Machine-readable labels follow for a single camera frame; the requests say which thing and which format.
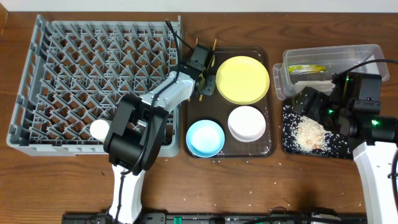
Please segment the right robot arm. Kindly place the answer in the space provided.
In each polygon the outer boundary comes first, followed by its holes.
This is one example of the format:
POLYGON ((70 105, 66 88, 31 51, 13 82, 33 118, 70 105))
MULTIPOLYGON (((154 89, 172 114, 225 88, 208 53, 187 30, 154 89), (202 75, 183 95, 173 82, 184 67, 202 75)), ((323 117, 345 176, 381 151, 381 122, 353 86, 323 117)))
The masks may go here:
POLYGON ((305 87, 292 98, 294 111, 345 136, 363 186, 368 223, 397 223, 397 118, 380 114, 377 89, 305 87))

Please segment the white bowl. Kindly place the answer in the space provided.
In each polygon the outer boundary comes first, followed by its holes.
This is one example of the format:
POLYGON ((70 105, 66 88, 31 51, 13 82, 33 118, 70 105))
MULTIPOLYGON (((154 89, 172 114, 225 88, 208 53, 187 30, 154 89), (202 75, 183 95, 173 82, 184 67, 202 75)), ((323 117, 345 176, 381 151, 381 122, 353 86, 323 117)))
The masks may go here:
POLYGON ((228 129, 240 142, 254 142, 266 130, 266 120, 262 113, 252 106, 239 106, 228 117, 228 129))

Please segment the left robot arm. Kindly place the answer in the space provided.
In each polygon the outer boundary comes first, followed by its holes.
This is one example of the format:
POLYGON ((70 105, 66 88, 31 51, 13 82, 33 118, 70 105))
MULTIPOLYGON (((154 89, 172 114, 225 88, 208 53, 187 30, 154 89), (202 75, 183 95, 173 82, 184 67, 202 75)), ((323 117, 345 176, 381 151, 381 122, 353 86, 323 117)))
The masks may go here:
POLYGON ((153 90, 121 98, 103 142, 114 172, 114 198, 106 223, 134 223, 140 215, 144 176, 159 155, 169 114, 205 89, 208 66, 187 60, 172 67, 153 90))

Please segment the green orange snack wrapper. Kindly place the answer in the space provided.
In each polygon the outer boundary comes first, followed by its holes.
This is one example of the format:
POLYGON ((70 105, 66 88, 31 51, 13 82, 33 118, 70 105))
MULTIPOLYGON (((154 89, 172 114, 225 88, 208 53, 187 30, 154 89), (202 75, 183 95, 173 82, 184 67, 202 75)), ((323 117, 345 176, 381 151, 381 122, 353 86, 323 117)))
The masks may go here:
POLYGON ((291 75, 302 75, 308 73, 322 73, 326 72, 326 66, 322 65, 291 65, 289 66, 289 73, 291 75))

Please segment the white napkin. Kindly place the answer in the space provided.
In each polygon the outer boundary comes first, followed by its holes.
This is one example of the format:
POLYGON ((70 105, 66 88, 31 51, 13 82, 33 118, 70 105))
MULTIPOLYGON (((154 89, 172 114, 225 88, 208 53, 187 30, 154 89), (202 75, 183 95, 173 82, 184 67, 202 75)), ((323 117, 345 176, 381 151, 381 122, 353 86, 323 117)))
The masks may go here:
POLYGON ((298 81, 294 87, 296 93, 302 91, 306 86, 312 87, 320 92, 323 92, 327 95, 331 93, 335 84, 333 84, 330 80, 323 80, 323 81, 298 81))

